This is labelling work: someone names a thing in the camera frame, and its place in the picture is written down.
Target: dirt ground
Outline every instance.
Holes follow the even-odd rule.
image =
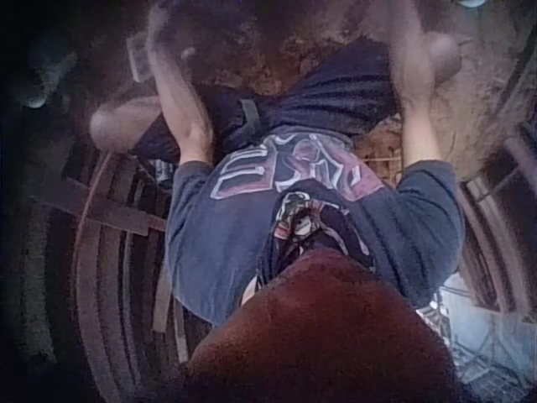
[[[261,94],[281,93],[358,36],[384,41],[383,3],[299,0],[289,8],[289,2],[277,1],[263,13],[262,8],[253,12],[229,2],[227,12],[240,15],[239,24],[227,35],[199,31],[193,60],[197,78],[248,86]],[[450,33],[461,46],[461,72],[438,89],[433,110],[441,149],[461,179],[476,172],[509,129],[524,118],[522,110],[534,93],[532,74],[519,89],[515,110],[502,116],[504,129],[494,127],[498,99],[529,34],[529,16],[534,15],[531,3],[492,0],[469,9],[448,0],[419,2],[425,29]],[[397,121],[389,119],[374,136],[357,144],[363,158],[382,159],[373,162],[373,168],[386,179],[399,165],[399,128]]]
[[[284,92],[300,75],[360,35],[384,41],[384,3],[385,0],[199,0],[185,11],[180,26],[192,29],[196,54],[191,65],[196,81],[245,86],[272,95]],[[526,74],[517,88],[515,102],[509,103],[501,116],[496,109],[533,26],[536,3],[489,0],[475,9],[451,0],[419,0],[418,4],[426,30],[452,34],[461,46],[462,69],[438,89],[433,115],[441,149],[464,180],[482,166],[516,123],[525,120],[527,105],[537,87],[534,59],[531,74]],[[130,79],[128,58],[117,50],[123,47],[126,35],[143,29],[147,3],[129,3],[119,14],[123,24],[98,16],[99,24],[109,26],[112,33],[104,34],[101,29],[100,34],[88,35],[92,54],[86,58],[91,65],[87,77],[95,81],[92,91],[100,86],[107,97],[111,88]],[[76,30],[80,31],[87,19],[77,21]],[[87,42],[80,41],[80,47],[86,49]],[[85,87],[81,91],[87,91],[87,80],[82,78],[80,83]],[[84,107],[86,121],[95,107],[96,104]],[[389,119],[373,136],[357,144],[357,153],[391,181],[400,171],[399,130],[397,119]]]

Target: hand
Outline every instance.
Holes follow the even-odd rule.
[[[180,5],[185,0],[158,0],[149,10],[148,18],[148,45],[149,49],[158,43],[166,42],[176,31],[171,22]]]
[[[430,42],[421,29],[411,0],[392,2],[390,65],[392,83],[403,112],[428,112],[435,90],[435,69]]]

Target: knee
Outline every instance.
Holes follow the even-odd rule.
[[[105,104],[100,106],[91,116],[90,136],[98,149],[106,149],[112,136],[113,107]]]

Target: wooden beam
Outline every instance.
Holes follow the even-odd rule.
[[[164,263],[160,268],[159,282],[154,296],[153,308],[153,331],[158,333],[166,333],[166,325],[168,324],[169,304],[171,302],[171,279],[169,272],[164,267]]]
[[[513,296],[508,287],[508,277],[498,261],[498,256],[491,245],[489,237],[482,225],[482,220],[478,216],[471,198],[461,189],[458,191],[458,201],[476,237],[477,243],[482,251],[482,256],[487,265],[488,271],[493,279],[494,289],[498,298],[498,306],[501,312],[511,312],[514,309]]]
[[[34,175],[27,183],[26,189],[35,201],[78,217],[89,194],[87,186],[80,182],[53,175]],[[163,218],[124,206],[104,195],[95,196],[88,218],[107,227],[144,237],[148,235],[150,228],[164,232],[166,227]]]

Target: person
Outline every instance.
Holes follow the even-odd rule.
[[[388,46],[358,39],[277,97],[193,84],[157,5],[158,97],[94,115],[98,147],[177,164],[166,267],[175,297],[219,327],[180,382],[188,401],[457,398],[449,353],[412,309],[461,251],[456,177],[430,119],[461,58],[448,35],[423,32],[411,0],[388,3]],[[393,189],[352,141],[398,110]]]

